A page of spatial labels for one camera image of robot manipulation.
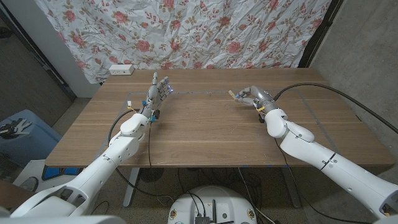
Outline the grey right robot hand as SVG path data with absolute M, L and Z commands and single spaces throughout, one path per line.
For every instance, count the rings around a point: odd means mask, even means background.
M 272 95 L 254 85 L 241 90 L 234 99 L 246 106 L 254 106 L 259 113 L 260 123 L 265 123 L 264 119 L 268 112 L 278 109 Z

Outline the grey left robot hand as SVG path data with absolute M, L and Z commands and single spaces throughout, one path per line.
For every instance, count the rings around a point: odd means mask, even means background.
M 155 72 L 152 78 L 152 85 L 149 87 L 146 100 L 143 102 L 143 107 L 140 109 L 139 113 L 147 117 L 149 121 L 155 121 L 159 118 L 159 109 L 162 102 L 172 92 L 173 89 L 169 85 L 168 76 L 158 81 L 158 74 Z

